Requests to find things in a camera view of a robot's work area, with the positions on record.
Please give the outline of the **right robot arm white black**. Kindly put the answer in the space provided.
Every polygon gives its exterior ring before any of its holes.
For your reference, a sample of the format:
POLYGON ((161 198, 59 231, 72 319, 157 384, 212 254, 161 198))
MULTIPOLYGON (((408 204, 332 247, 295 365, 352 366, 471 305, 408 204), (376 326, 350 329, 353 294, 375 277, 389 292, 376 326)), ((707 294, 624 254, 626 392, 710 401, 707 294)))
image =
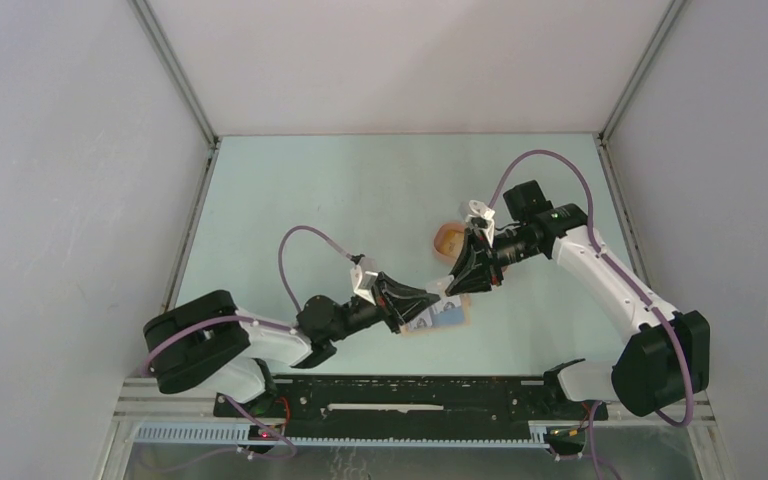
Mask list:
POLYGON ((582 401, 603 401, 644 417, 708 388, 711 329, 700 312, 682 312, 655 294, 610 250, 578 205, 554 206, 536 181, 515 186, 503 198, 514 221, 503 230, 489 205, 463 203, 464 243, 447 295, 489 292, 501 286, 509 266, 543 255, 586 288, 624 344, 613 363, 578 359, 547 371, 550 384, 541 402, 548 414, 566 418, 582 401))

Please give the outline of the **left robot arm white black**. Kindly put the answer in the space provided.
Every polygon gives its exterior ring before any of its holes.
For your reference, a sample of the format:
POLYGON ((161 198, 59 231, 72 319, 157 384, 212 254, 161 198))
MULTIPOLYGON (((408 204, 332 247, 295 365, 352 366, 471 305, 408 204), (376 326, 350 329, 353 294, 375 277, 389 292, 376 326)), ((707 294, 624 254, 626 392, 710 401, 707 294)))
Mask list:
POLYGON ((240 309, 229 291, 216 290, 144 325, 142 370, 163 394, 226 394, 250 415, 264 416, 276 403, 270 362, 312 369, 335 355, 337 342, 377 324, 399 333, 439 299, 376 273, 345 303, 310 298, 290 325, 240 309))

